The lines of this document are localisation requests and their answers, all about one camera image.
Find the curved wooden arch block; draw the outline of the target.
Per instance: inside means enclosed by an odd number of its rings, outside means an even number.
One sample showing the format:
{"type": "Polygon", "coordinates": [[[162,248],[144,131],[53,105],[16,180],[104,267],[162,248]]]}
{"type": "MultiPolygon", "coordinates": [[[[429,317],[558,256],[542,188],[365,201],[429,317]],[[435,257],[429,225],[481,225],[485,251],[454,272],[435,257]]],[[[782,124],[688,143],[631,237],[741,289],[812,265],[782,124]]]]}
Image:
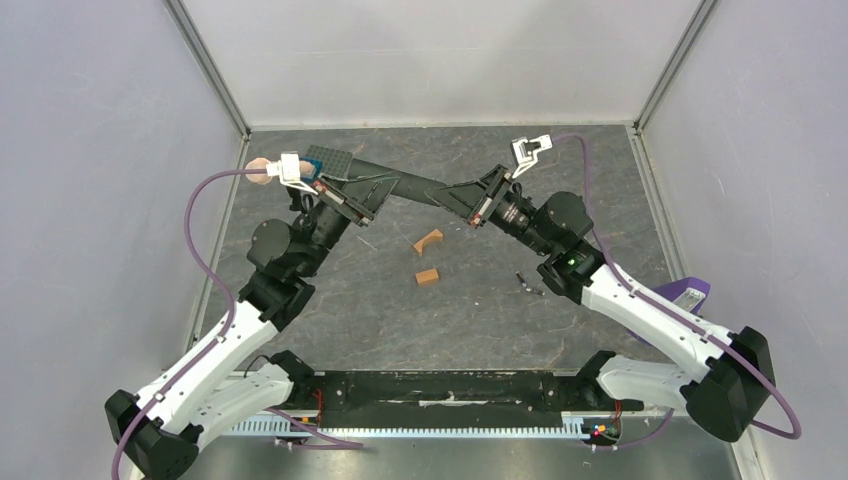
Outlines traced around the curved wooden arch block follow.
{"type": "Polygon", "coordinates": [[[424,255],[425,248],[430,244],[441,242],[444,234],[439,229],[434,229],[413,244],[413,250],[419,257],[424,255]]]}

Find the grey studded base plate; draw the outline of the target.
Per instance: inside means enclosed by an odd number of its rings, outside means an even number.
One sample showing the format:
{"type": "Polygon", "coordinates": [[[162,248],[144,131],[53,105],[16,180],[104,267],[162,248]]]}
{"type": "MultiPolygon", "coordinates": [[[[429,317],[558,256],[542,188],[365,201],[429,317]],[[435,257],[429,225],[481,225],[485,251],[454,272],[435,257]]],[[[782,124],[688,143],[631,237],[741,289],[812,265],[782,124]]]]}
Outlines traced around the grey studded base plate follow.
{"type": "Polygon", "coordinates": [[[335,179],[348,179],[353,154],[329,147],[311,145],[302,159],[315,167],[315,178],[325,176],[335,179]]]}

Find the blue square block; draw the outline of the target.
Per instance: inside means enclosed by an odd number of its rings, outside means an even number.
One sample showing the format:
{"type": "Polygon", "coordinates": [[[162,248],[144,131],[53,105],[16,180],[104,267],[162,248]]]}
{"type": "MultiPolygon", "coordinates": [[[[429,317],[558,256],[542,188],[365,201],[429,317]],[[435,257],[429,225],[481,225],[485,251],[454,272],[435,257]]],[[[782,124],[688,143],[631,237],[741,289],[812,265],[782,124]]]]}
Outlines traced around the blue square block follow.
{"type": "Polygon", "coordinates": [[[315,159],[301,159],[299,161],[300,177],[307,183],[313,182],[323,170],[323,162],[315,159]]]}

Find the purple plastic holder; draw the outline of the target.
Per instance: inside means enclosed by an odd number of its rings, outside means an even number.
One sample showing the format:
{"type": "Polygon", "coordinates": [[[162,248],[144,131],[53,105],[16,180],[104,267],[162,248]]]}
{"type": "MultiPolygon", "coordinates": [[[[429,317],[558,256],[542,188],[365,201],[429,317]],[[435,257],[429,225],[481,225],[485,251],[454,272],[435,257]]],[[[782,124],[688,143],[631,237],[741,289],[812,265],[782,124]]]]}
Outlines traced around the purple plastic holder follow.
{"type": "Polygon", "coordinates": [[[710,290],[708,282],[696,277],[685,277],[652,289],[664,299],[695,315],[699,314],[710,290]]]}

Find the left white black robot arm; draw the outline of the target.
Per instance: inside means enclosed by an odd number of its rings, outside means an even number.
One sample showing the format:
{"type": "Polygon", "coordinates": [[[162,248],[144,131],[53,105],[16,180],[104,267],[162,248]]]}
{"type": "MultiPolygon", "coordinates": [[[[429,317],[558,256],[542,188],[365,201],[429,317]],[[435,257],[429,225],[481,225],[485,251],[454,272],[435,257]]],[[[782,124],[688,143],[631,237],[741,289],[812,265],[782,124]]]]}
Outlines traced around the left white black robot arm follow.
{"type": "Polygon", "coordinates": [[[260,224],[247,257],[254,271],[238,292],[226,292],[225,315],[183,357],[135,393],[115,392],[105,409],[116,443],[110,475],[129,460],[149,479],[176,479],[225,430],[284,402],[301,408],[312,379],[270,364],[230,387],[224,379],[251,353],[282,332],[314,294],[310,283],[345,230],[366,226],[401,181],[393,170],[354,173],[328,162],[285,153],[245,167],[242,175],[316,198],[297,224],[260,224]]]}

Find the beige wooden peg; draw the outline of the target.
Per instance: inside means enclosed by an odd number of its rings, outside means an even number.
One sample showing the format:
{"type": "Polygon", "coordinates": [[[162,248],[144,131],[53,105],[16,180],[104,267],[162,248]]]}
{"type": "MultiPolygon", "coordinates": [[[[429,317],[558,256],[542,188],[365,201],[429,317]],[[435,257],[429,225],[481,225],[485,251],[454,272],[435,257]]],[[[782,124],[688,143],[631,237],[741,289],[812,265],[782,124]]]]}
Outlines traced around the beige wooden peg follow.
{"type": "Polygon", "coordinates": [[[267,158],[259,157],[249,161],[245,165],[246,170],[251,170],[251,173],[245,175],[246,179],[254,184],[266,185],[271,182],[272,178],[268,175],[268,166],[270,161],[267,158]]]}

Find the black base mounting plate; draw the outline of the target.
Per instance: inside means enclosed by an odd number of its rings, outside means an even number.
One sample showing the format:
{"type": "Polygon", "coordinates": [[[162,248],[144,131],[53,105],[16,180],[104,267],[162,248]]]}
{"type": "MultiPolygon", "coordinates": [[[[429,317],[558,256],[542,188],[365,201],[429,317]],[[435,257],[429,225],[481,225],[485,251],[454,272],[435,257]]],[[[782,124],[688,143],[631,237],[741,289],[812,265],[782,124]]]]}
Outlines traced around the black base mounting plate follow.
{"type": "Polygon", "coordinates": [[[326,370],[286,350],[267,358],[285,370],[292,393],[280,409],[315,411],[328,428],[554,427],[563,413],[604,416],[641,411],[615,400],[594,379],[608,351],[570,370],[326,370]]]}

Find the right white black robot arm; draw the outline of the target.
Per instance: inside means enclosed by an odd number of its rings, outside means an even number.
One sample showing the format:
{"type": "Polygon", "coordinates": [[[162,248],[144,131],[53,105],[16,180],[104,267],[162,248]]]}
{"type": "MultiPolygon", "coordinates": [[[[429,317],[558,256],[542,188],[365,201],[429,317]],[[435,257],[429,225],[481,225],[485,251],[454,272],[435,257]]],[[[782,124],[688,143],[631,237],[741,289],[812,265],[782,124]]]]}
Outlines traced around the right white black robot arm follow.
{"type": "Polygon", "coordinates": [[[669,358],[660,364],[608,355],[577,382],[585,405],[617,399],[683,409],[726,442],[754,424],[774,385],[765,336],[712,324],[640,284],[586,241],[593,221],[580,196],[560,191],[535,207],[503,167],[426,195],[473,227],[491,223],[517,239],[543,257],[537,270],[553,294],[616,321],[669,358]]]}

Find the black remote control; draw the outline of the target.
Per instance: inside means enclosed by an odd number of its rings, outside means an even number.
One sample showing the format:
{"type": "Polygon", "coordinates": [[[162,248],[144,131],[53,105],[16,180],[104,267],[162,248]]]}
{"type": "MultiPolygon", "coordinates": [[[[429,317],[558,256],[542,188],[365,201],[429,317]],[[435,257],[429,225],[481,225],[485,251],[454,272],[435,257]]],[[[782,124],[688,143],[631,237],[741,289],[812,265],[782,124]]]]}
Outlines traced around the black remote control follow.
{"type": "Polygon", "coordinates": [[[437,203],[427,193],[433,189],[446,187],[443,182],[405,172],[395,173],[395,176],[398,177],[398,181],[391,191],[393,196],[425,205],[437,206],[437,203]]]}

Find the small wooden rectangular block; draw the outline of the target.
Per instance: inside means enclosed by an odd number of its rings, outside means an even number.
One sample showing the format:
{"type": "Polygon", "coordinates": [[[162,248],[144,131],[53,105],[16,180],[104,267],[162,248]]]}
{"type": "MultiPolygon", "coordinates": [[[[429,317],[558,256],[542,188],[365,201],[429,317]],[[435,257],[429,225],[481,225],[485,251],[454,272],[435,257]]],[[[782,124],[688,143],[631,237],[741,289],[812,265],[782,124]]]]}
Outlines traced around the small wooden rectangular block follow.
{"type": "Polygon", "coordinates": [[[440,274],[436,268],[430,268],[417,272],[415,280],[418,286],[430,285],[440,280],[440,274]]]}

